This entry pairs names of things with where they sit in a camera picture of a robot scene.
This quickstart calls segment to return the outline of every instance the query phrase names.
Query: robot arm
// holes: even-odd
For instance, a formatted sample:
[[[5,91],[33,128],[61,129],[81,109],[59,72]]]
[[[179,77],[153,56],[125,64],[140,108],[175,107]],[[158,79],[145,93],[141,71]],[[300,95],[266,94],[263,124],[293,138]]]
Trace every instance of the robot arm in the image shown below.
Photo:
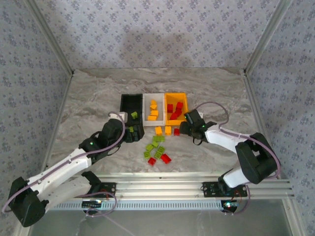
[[[180,133],[198,139],[202,142],[217,144],[237,154],[240,166],[229,170],[219,178],[219,188],[227,194],[240,184],[248,182],[258,184],[277,170],[276,160],[266,149],[258,145],[261,143],[268,147],[266,138],[260,134],[239,134],[222,129],[215,122],[205,123],[195,109],[185,114],[186,121],[181,123]]]
[[[36,223],[54,205],[67,199],[97,191],[100,180],[92,172],[71,178],[106,157],[122,142],[139,141],[144,130],[141,125],[126,129],[125,113],[111,114],[103,129],[85,139],[64,160],[27,180],[17,178],[11,185],[8,206],[24,227]]]

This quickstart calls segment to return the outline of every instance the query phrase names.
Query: gray marble table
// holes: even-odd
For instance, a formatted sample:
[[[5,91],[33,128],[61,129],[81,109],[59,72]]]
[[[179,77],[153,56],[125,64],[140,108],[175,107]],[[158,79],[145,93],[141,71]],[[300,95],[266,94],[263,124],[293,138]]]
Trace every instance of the gray marble table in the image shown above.
[[[185,92],[189,109],[205,101],[216,101],[230,113],[228,129],[242,133],[257,130],[248,100],[244,75],[236,68],[90,69],[76,70],[67,95],[61,124],[48,165],[65,158],[92,133],[101,130],[109,111],[119,111],[122,93]],[[225,120],[215,105],[200,108],[206,121]],[[215,172],[227,171],[237,156],[217,145],[195,146],[191,137],[167,136],[163,146],[172,159],[151,167],[143,158],[152,141],[154,127],[145,127],[145,136],[93,166],[97,173],[119,172]]]

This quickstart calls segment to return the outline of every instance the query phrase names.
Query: green blocks on table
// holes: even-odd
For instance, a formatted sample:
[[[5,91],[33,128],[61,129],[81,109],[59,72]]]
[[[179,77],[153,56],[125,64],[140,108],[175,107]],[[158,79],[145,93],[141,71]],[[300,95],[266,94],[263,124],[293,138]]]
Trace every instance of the green blocks on table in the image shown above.
[[[144,155],[144,159],[149,159],[149,158],[151,157],[149,151],[145,151],[145,152],[143,153],[143,155]]]
[[[148,144],[148,145],[146,146],[146,150],[147,150],[147,151],[152,151],[152,149],[154,149],[154,146],[153,146],[152,144]]]
[[[153,141],[153,142],[152,142],[152,145],[153,145],[155,148],[157,148],[157,147],[158,147],[158,142]]]
[[[165,142],[165,137],[164,136],[153,136],[153,142]]]
[[[131,113],[131,117],[132,117],[133,119],[137,119],[137,118],[138,118],[138,113],[137,113],[137,112]]]
[[[165,151],[165,148],[162,147],[162,146],[160,146],[160,147],[157,149],[156,153],[154,154],[154,157],[155,157],[156,159],[160,159],[161,156],[163,155],[164,151]]]

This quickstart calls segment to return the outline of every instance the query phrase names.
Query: block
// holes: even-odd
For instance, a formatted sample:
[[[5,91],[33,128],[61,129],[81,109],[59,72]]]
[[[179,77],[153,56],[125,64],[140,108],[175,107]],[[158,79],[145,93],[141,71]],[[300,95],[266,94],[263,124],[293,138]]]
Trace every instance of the block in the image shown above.
[[[183,109],[183,103],[182,102],[178,102],[177,104],[176,104],[176,109],[175,110],[181,110],[181,109]]]
[[[157,134],[157,136],[162,135],[162,128],[161,128],[161,126],[156,127],[156,134]]]
[[[172,127],[166,126],[165,127],[165,135],[171,135],[172,134]]]
[[[154,149],[154,146],[153,146],[152,144],[148,144],[148,145],[146,146],[146,150],[147,150],[147,151],[152,151],[152,149]]]
[[[165,147],[159,146],[157,149],[157,152],[161,153],[161,155],[164,153]]]
[[[160,136],[153,136],[153,142],[165,142],[165,137],[160,135]]]
[[[162,155],[163,155],[163,152],[161,153],[161,152],[156,151],[156,153],[154,154],[154,158],[160,159]]]
[[[152,110],[150,115],[158,117],[158,110]]]
[[[177,109],[174,113],[179,117],[183,112],[182,110]]]
[[[151,157],[151,158],[148,160],[148,163],[149,163],[151,166],[154,166],[154,164],[156,163],[156,160]]]
[[[143,153],[143,155],[144,155],[144,159],[149,159],[149,158],[151,157],[149,151],[145,151],[145,152]]]
[[[177,117],[178,117],[178,115],[176,113],[173,113],[169,119],[175,120],[175,119],[177,119]]]
[[[157,105],[151,105],[151,106],[150,106],[150,110],[156,110],[157,108],[158,108]]]
[[[150,120],[150,121],[153,121],[153,120],[156,120],[156,119],[157,119],[156,116],[148,116],[148,120]]]
[[[137,119],[137,118],[138,118],[138,113],[137,113],[137,112],[131,113],[131,117],[132,117],[133,119]]]
[[[153,142],[152,142],[152,145],[153,145],[155,148],[157,148],[157,147],[158,147],[158,142],[153,141]]]
[[[167,113],[173,113],[173,104],[167,104]]]
[[[163,161],[165,164],[168,164],[168,163],[170,163],[170,162],[172,161],[172,159],[169,158],[169,156],[166,155],[166,154],[163,154],[163,155],[161,156],[161,159],[162,159],[162,161]]]
[[[180,132],[179,132],[179,129],[178,129],[178,128],[175,128],[175,129],[174,129],[174,135],[176,135],[176,136],[179,136],[179,135],[180,135]]]

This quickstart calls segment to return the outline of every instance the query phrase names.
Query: wall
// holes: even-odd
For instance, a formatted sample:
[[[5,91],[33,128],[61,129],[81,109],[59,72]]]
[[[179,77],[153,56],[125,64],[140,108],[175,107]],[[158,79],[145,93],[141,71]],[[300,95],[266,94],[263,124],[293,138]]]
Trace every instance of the wall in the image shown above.
[[[0,206],[19,176],[39,172],[68,78],[20,0],[0,4]],[[10,236],[15,216],[0,216]]]
[[[72,68],[244,68],[277,0],[36,0]]]
[[[314,1],[295,0],[250,75],[310,235],[315,235],[314,22]]]

